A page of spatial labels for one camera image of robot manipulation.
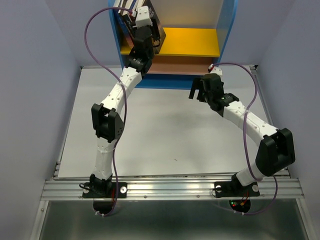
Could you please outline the Three Days to See book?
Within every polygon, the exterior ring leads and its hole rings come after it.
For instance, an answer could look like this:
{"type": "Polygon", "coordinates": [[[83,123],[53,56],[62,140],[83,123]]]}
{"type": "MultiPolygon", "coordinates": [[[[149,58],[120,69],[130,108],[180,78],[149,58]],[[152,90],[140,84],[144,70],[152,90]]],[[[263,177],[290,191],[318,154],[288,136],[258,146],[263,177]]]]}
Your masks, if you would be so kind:
{"type": "MultiPolygon", "coordinates": [[[[127,3],[128,3],[128,0],[119,0],[118,7],[128,9],[129,7],[127,6],[127,3]]],[[[126,13],[126,11],[123,9],[119,9],[117,13],[118,15],[122,16],[124,13],[126,13]]]]}

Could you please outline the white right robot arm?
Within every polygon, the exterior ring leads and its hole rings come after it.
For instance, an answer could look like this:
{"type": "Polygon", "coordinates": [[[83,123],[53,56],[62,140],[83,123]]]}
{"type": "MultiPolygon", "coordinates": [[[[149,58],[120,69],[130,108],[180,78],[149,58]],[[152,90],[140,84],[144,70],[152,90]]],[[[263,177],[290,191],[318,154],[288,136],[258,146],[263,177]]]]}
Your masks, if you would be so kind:
{"type": "Polygon", "coordinates": [[[196,77],[192,82],[189,98],[207,103],[211,110],[239,127],[244,136],[250,137],[258,147],[253,164],[234,174],[230,181],[218,183],[218,198],[240,196],[250,191],[253,183],[270,177],[295,162],[292,132],[264,122],[250,112],[238,97],[226,93],[219,74],[209,73],[196,77]]]}

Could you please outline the Animal Farm book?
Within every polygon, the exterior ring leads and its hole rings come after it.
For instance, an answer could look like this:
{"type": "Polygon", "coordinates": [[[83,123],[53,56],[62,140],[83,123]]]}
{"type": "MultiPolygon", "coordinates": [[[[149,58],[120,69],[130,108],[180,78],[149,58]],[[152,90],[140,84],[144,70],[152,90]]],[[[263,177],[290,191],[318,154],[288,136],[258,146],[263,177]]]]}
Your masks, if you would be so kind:
{"type": "Polygon", "coordinates": [[[130,9],[136,10],[137,8],[142,7],[144,2],[145,2],[144,0],[132,0],[132,2],[130,4],[130,9]]]}

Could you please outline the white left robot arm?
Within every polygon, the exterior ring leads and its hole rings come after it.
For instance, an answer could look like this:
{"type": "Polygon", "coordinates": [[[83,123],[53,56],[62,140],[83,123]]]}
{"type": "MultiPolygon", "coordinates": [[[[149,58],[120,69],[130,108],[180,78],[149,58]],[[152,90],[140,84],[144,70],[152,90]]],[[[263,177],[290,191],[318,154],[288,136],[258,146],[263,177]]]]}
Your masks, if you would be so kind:
{"type": "Polygon", "coordinates": [[[112,191],[113,152],[125,128],[125,118],[120,114],[131,92],[152,65],[155,40],[159,40],[159,36],[152,26],[136,29],[133,48],[127,56],[119,81],[100,104],[94,104],[91,108],[97,152],[94,170],[89,177],[86,190],[100,197],[106,197],[112,191]]]}

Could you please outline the dark purple cover book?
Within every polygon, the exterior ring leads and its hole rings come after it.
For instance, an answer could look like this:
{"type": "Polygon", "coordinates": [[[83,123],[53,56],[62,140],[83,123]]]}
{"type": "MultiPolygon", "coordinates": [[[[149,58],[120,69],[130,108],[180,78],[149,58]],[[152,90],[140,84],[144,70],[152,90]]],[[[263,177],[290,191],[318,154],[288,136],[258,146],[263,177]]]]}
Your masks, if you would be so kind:
{"type": "Polygon", "coordinates": [[[150,0],[145,0],[143,6],[148,7],[149,16],[152,21],[152,37],[153,37],[153,49],[154,54],[158,55],[160,53],[161,47],[165,41],[166,33],[162,27],[161,21],[156,13],[156,10],[150,0]]]}

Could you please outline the Jane Eyre blue book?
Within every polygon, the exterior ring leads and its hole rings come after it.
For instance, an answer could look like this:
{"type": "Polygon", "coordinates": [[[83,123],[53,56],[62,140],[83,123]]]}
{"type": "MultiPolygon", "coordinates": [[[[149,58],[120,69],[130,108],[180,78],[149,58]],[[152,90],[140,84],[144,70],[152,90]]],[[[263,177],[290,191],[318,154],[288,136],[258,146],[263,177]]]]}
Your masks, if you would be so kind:
{"type": "MultiPolygon", "coordinates": [[[[118,7],[118,0],[116,0],[113,4],[114,7],[118,7]]],[[[114,15],[117,21],[117,24],[120,28],[120,32],[123,36],[123,40],[126,42],[127,46],[129,47],[129,49],[131,50],[134,47],[134,43],[133,43],[133,39],[134,39],[134,29],[132,27],[133,32],[131,32],[128,27],[126,26],[124,19],[122,17],[122,15],[118,15],[118,10],[120,9],[114,9],[114,15]]]]}

